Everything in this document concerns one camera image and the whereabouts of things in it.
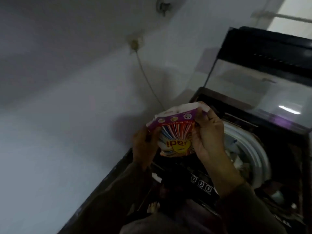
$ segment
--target transparent glass lid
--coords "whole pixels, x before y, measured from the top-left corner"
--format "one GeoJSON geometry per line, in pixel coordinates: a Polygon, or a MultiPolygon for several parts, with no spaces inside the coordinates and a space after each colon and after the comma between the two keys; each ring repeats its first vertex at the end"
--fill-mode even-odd
{"type": "Polygon", "coordinates": [[[288,130],[304,134],[312,128],[309,86],[218,59],[205,87],[223,94],[227,104],[226,98],[240,101],[235,107],[288,130]]]}

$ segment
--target sleeve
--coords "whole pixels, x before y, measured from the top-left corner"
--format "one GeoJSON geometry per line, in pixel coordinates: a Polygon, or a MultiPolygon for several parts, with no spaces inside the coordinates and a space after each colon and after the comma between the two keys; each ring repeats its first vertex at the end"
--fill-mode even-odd
{"type": "Polygon", "coordinates": [[[221,199],[217,210],[229,233],[287,234],[282,224],[246,183],[221,199]]]}
{"type": "Polygon", "coordinates": [[[143,172],[139,164],[131,163],[104,192],[90,201],[70,233],[119,233],[146,176],[151,176],[151,172],[143,172]]]}

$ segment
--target detergent pouch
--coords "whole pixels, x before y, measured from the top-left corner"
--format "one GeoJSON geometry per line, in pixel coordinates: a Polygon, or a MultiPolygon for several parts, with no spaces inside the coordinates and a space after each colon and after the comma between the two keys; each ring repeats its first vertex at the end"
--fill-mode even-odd
{"type": "Polygon", "coordinates": [[[192,146],[192,130],[198,107],[202,108],[204,114],[210,109],[202,103],[182,104],[155,115],[155,118],[146,124],[150,132],[162,127],[158,141],[162,150],[160,155],[181,157],[195,152],[192,146]]]}

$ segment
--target washing machine lid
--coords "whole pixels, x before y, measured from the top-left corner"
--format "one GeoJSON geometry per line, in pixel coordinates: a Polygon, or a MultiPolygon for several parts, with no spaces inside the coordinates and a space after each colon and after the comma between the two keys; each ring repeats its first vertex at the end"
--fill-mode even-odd
{"type": "Polygon", "coordinates": [[[230,28],[205,87],[231,106],[297,134],[309,133],[312,40],[230,28]]]}

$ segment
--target numbered button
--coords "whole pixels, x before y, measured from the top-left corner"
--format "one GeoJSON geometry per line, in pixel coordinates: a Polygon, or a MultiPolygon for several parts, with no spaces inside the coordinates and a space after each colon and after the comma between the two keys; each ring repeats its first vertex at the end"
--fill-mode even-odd
{"type": "Polygon", "coordinates": [[[197,181],[198,177],[195,177],[194,175],[191,177],[191,182],[195,183],[197,181]]]}
{"type": "Polygon", "coordinates": [[[204,182],[204,181],[200,180],[200,181],[198,182],[198,186],[199,186],[201,189],[204,187],[204,185],[205,185],[205,182],[204,182]]]}
{"type": "Polygon", "coordinates": [[[206,186],[205,186],[205,191],[208,192],[208,193],[210,193],[210,192],[212,191],[212,189],[213,189],[213,188],[212,188],[212,186],[210,186],[210,185],[206,185],[206,186]]]}

